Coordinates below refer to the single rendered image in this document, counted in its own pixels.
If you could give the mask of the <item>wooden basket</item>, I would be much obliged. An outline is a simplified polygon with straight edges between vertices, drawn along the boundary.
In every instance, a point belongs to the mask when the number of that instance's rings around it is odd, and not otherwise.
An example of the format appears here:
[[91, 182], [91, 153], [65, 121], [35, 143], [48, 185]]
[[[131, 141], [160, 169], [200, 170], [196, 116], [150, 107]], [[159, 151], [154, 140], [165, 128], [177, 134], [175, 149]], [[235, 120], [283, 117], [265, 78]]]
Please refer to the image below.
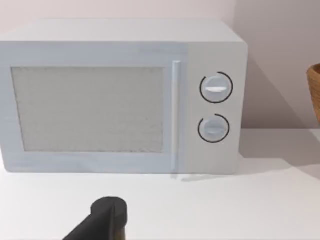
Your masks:
[[320, 63], [310, 66], [306, 72], [312, 106], [320, 125]]

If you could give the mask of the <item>pale microwave oven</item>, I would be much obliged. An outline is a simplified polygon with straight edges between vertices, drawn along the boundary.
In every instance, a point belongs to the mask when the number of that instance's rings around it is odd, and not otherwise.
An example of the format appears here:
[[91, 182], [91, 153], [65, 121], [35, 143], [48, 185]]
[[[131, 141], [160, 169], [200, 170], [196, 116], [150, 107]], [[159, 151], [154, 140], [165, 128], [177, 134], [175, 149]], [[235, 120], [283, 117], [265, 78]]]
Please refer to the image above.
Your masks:
[[[183, 136], [175, 174], [231, 174], [237, 168], [248, 63], [248, 45], [225, 23], [214, 19], [43, 19], [0, 35], [2, 42], [179, 43], [187, 49]], [[203, 99], [200, 83], [227, 74], [233, 92], [224, 102]], [[228, 136], [208, 143], [198, 134], [203, 118], [224, 116]]]

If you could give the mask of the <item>large microwave knob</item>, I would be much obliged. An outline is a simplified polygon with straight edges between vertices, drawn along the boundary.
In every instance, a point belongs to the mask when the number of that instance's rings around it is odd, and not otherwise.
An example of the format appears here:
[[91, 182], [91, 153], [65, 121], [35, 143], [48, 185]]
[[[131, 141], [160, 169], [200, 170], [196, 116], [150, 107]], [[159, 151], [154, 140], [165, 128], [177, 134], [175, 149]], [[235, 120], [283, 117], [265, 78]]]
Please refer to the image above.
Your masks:
[[233, 93], [233, 89], [232, 79], [224, 72], [205, 76], [199, 85], [202, 98], [212, 104], [225, 102]]

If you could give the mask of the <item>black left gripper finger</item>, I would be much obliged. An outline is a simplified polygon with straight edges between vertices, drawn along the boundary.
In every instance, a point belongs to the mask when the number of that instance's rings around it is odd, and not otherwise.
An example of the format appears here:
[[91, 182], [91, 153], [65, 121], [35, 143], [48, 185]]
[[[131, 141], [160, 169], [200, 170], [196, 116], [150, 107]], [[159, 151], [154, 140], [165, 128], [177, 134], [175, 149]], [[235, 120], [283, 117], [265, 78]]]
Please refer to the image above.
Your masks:
[[90, 214], [62, 240], [126, 240], [128, 205], [120, 197], [96, 200]]

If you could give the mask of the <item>microwave oven door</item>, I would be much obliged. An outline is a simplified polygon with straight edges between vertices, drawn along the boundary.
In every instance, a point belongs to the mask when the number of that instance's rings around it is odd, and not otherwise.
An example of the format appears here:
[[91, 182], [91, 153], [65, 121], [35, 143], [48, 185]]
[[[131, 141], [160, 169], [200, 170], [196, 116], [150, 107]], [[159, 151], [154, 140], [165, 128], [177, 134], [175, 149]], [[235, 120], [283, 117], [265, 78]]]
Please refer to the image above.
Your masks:
[[12, 173], [172, 173], [187, 48], [175, 42], [0, 43], [0, 149]]

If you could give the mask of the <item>small microwave knob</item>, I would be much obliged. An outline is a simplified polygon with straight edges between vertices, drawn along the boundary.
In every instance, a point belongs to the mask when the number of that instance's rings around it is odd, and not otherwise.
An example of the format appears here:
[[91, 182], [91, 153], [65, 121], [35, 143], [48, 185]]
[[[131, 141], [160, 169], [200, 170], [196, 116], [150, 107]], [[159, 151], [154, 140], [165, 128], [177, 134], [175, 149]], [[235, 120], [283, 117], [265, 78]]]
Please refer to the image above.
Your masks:
[[209, 118], [202, 118], [198, 124], [199, 137], [210, 144], [222, 142], [230, 133], [229, 121], [220, 114]]

